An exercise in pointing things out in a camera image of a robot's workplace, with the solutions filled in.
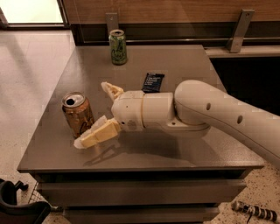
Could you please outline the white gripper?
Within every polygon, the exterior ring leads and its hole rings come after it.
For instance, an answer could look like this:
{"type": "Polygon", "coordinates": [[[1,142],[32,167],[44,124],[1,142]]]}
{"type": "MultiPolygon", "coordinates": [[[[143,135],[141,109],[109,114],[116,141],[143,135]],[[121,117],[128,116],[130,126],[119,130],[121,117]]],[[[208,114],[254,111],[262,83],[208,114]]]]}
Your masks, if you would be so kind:
{"type": "Polygon", "coordinates": [[[73,146],[77,149],[86,149],[116,137],[121,127],[125,131],[169,130],[175,124],[173,93],[124,93],[121,87],[108,82],[102,82],[101,88],[114,101],[111,109],[114,118],[100,117],[74,140],[73,146]]]}

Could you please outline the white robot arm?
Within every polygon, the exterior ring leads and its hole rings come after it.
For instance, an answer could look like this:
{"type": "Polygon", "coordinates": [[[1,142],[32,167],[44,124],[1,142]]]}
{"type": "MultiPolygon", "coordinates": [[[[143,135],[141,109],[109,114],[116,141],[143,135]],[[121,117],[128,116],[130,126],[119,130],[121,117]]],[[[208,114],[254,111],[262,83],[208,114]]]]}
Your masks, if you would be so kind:
{"type": "Polygon", "coordinates": [[[173,93],[146,94],[103,82],[113,117],[100,117],[74,141],[86,149],[121,131],[160,130],[169,135],[204,136],[215,127],[273,164],[280,164],[280,117],[256,108],[200,80],[185,80],[173,93]]]}

